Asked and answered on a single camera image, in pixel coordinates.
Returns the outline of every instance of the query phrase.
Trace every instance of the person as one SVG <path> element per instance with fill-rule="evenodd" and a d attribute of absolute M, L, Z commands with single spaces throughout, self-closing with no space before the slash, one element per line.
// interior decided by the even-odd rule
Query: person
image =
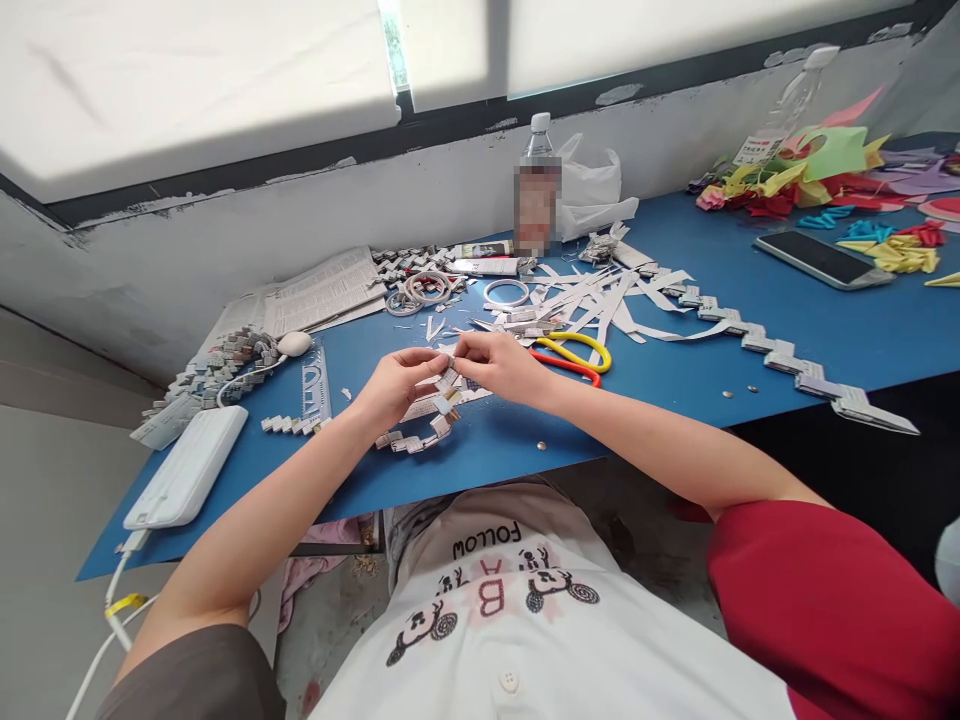
<path fill-rule="evenodd" d="M 399 519 L 389 606 L 312 717 L 918 720 L 957 710 L 960 611 L 776 461 L 548 370 L 502 333 L 463 334 L 454 354 L 460 374 L 566 420 L 707 510 L 730 640 L 622 573 L 561 493 L 521 480 Z M 427 348 L 385 357 L 342 414 L 204 533 L 99 717 L 283 717 L 246 630 L 251 598 L 447 362 Z"/>

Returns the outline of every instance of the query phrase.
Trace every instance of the green paper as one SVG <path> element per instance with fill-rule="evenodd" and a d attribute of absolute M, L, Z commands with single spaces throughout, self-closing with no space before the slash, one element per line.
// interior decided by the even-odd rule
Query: green paper
<path fill-rule="evenodd" d="M 867 128 L 812 128 L 803 138 L 803 145 L 815 138 L 824 140 L 819 150 L 810 153 L 803 160 L 784 161 L 784 165 L 789 167 L 800 163 L 807 164 L 807 171 L 803 175 L 804 182 L 823 180 L 848 172 L 866 171 L 863 142 L 867 139 Z"/>

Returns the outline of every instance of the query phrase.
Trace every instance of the shirt button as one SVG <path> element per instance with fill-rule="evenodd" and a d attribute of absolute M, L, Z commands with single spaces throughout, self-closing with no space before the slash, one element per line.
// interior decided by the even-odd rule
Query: shirt button
<path fill-rule="evenodd" d="M 517 688 L 520 687 L 520 678 L 516 673 L 500 673 L 500 687 L 511 695 L 516 695 Z"/>

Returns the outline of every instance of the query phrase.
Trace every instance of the hand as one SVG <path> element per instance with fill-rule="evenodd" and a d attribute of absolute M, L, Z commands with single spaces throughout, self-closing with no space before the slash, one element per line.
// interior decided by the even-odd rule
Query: hand
<path fill-rule="evenodd" d="M 454 351 L 454 369 L 504 400 L 537 406 L 558 375 L 547 370 L 509 333 L 468 332 Z"/>
<path fill-rule="evenodd" d="M 377 365 L 350 409 L 364 416 L 378 436 L 400 422 L 414 400 L 437 391 L 433 383 L 417 385 L 447 369 L 447 355 L 432 348 L 390 353 Z"/>

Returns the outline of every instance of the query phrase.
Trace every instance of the white t-shirt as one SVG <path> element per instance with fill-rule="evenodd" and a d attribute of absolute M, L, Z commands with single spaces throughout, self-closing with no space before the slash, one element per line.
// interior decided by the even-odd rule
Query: white t-shirt
<path fill-rule="evenodd" d="M 622 573 L 544 485 L 460 495 L 311 718 L 794 718 L 785 683 Z"/>

